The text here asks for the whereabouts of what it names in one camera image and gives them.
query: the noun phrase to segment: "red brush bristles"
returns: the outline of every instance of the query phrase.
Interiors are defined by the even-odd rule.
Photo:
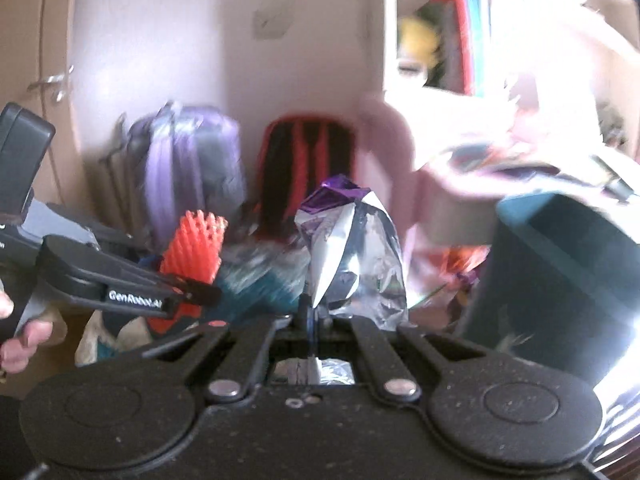
[[[204,215],[202,211],[187,213],[180,219],[168,249],[164,252],[160,272],[176,274],[204,283],[213,283],[220,268],[220,248],[225,238],[227,222],[222,216]],[[199,318],[202,308],[182,303],[173,319],[149,318],[149,326],[157,333],[166,333],[182,316]]]

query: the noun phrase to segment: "small screw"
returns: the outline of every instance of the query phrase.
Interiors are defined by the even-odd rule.
[[[304,397],[304,401],[307,404],[320,404],[322,402],[322,396],[319,396],[317,394],[309,394],[308,396]]]
[[[391,379],[385,383],[385,390],[396,397],[409,397],[418,391],[418,385],[409,379]]]
[[[218,379],[209,385],[209,392],[216,397],[235,397],[240,393],[240,384],[229,379]]]

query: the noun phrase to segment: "black plastic part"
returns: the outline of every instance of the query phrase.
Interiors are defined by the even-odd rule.
[[[0,112],[0,224],[21,224],[33,198],[31,184],[56,129],[9,103]]]
[[[36,467],[31,450],[24,441],[18,423],[20,401],[0,396],[0,478],[21,479]]]
[[[173,317],[183,302],[214,307],[221,294],[207,283],[165,276],[57,235],[44,237],[36,267],[65,303],[133,316]]]
[[[144,244],[136,240],[132,235],[101,224],[91,216],[71,210],[60,204],[47,203],[47,207],[63,218],[89,229],[105,253],[114,254],[132,262],[137,262],[140,258],[149,254]]]
[[[224,403],[235,402],[245,397],[262,381],[269,367],[269,348],[276,332],[276,323],[276,319],[265,316],[242,331],[240,338],[210,380],[235,381],[240,385],[238,393],[220,397],[207,392],[209,399]]]
[[[17,226],[8,224],[0,229],[0,247],[0,262],[24,269],[33,269],[40,251],[39,242],[26,239]]]
[[[414,328],[373,336],[360,321],[318,339],[319,355],[350,360],[354,386],[270,381],[267,352],[272,364],[306,358],[304,329],[204,326],[44,381],[23,401],[22,430],[47,480],[602,480],[584,461],[602,408],[582,381]],[[381,397],[376,378],[404,370],[420,398]],[[249,387],[235,402],[207,397],[212,378]]]

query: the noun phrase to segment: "human hand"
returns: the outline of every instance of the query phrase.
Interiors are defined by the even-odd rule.
[[[14,302],[0,290],[0,319],[5,319],[14,311]],[[33,357],[38,345],[51,337],[53,323],[33,320],[22,330],[22,335],[5,341],[0,346],[0,368],[8,374],[23,371]]]

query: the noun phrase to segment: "foil-wrapped object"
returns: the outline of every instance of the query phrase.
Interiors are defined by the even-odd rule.
[[[295,221],[311,252],[314,308],[323,302],[333,315],[366,316],[383,330],[408,320],[398,234],[375,193],[331,177]]]

